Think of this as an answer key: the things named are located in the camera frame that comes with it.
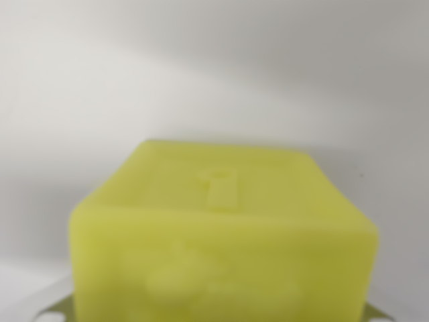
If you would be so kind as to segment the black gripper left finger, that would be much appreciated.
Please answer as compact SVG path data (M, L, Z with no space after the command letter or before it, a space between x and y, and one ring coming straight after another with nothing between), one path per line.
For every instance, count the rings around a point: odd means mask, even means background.
M74 296L72 293L42 309L32 321L74 321Z

